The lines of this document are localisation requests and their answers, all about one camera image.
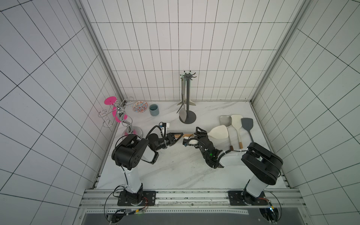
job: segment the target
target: white rice paddle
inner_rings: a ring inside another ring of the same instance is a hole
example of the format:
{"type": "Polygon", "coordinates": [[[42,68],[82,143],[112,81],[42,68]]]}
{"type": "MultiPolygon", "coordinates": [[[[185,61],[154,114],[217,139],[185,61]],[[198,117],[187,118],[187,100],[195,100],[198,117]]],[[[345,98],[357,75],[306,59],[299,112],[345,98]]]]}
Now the white rice paddle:
{"type": "Polygon", "coordinates": [[[235,128],[236,132],[238,133],[238,140],[239,140],[239,148],[243,148],[243,143],[240,137],[240,128],[242,127],[241,119],[243,118],[242,115],[231,115],[231,125],[235,128]]]}
{"type": "Polygon", "coordinates": [[[216,138],[216,139],[224,139],[229,136],[228,129],[225,125],[217,126],[211,129],[207,135],[216,138]]]}

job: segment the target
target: gray ladle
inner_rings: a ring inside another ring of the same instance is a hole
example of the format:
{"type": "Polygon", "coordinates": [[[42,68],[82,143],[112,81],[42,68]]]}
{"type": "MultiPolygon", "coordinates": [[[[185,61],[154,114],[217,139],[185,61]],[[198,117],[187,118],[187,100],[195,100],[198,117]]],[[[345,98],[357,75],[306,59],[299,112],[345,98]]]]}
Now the gray ladle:
{"type": "MultiPolygon", "coordinates": [[[[226,128],[231,126],[231,123],[233,122],[233,119],[231,118],[231,116],[220,116],[219,120],[220,120],[220,125],[225,125],[226,128]]],[[[230,143],[230,150],[233,151],[234,147],[231,145],[230,134],[228,135],[228,138],[229,138],[229,143],[230,143]]]]}
{"type": "Polygon", "coordinates": [[[252,138],[251,133],[250,133],[250,130],[254,126],[253,119],[252,118],[242,118],[241,119],[241,124],[242,124],[243,128],[249,132],[251,142],[254,142],[254,139],[252,138]]]}

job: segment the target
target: white marble surface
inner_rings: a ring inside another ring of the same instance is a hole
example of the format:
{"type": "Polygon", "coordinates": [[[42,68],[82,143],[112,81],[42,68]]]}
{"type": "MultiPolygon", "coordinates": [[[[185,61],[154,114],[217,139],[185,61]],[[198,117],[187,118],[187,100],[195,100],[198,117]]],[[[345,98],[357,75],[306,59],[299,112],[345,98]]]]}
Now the white marble surface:
{"type": "MultiPolygon", "coordinates": [[[[167,132],[194,133],[197,126],[210,132],[212,128],[220,125],[219,116],[240,114],[243,117],[253,118],[254,127],[251,134],[254,141],[268,149],[248,102],[196,102],[196,106],[190,106],[190,110],[195,112],[197,116],[196,121],[192,124],[180,122],[179,115],[176,113],[179,108],[176,102],[148,103],[149,105],[158,104],[160,110],[158,116],[151,116],[148,109],[143,113],[134,112],[132,109],[126,111],[133,118],[133,124],[143,130],[144,136],[159,122],[170,123],[167,132]]],[[[126,184],[122,169],[116,166],[111,159],[112,150],[118,138],[122,136],[123,131],[124,127],[119,125],[97,189],[114,189],[118,185],[126,184]]],[[[239,149],[236,130],[233,127],[229,127],[229,134],[234,149],[239,149]]],[[[240,135],[243,146],[246,148],[251,142],[250,136],[243,128],[241,128],[240,135]]],[[[210,138],[210,140],[219,150],[229,149],[228,138],[221,140],[210,138]]],[[[245,187],[253,175],[246,166],[228,166],[212,169],[205,163],[199,149],[192,146],[184,147],[182,141],[181,138],[175,145],[159,150],[159,158],[153,165],[143,161],[139,162],[139,176],[144,189],[241,189],[245,187]]],[[[268,188],[286,187],[280,177],[274,186],[268,186],[268,188]]]]}

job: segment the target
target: decorative plate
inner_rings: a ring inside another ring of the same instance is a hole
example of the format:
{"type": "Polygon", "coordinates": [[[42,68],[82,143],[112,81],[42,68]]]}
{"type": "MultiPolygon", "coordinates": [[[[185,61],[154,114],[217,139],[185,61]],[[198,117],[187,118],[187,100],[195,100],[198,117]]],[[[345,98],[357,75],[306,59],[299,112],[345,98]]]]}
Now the decorative plate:
{"type": "Polygon", "coordinates": [[[145,101],[138,101],[132,107],[135,112],[144,112],[148,108],[148,103],[145,101]]]}

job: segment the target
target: wooden stick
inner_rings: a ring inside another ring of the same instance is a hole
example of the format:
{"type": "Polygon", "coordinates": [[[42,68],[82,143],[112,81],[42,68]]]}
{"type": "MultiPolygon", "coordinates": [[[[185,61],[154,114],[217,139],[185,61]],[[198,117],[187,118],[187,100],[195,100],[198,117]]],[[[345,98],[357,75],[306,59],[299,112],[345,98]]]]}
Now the wooden stick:
{"type": "MultiPolygon", "coordinates": [[[[184,134],[183,137],[191,137],[193,136],[194,134],[184,134]]],[[[179,138],[180,137],[180,134],[175,134],[174,135],[175,138],[179,138]]]]}

